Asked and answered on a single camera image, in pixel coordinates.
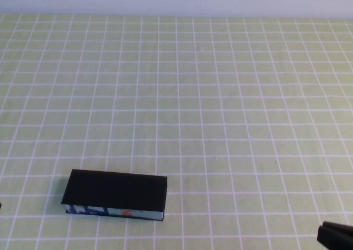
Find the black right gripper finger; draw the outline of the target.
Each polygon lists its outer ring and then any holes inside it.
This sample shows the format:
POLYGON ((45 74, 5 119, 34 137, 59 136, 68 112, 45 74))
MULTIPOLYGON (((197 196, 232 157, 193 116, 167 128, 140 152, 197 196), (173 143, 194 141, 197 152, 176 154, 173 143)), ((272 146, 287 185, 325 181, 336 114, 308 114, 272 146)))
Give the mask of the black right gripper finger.
POLYGON ((317 241, 329 250, 352 250, 352 235, 328 226, 320 226, 317 241))
POLYGON ((334 230, 336 232, 341 232, 345 235, 352 235, 352 232, 353 232, 352 226, 339 224, 336 222, 324 221, 322 226, 325 228, 330 228, 331 230, 334 230))

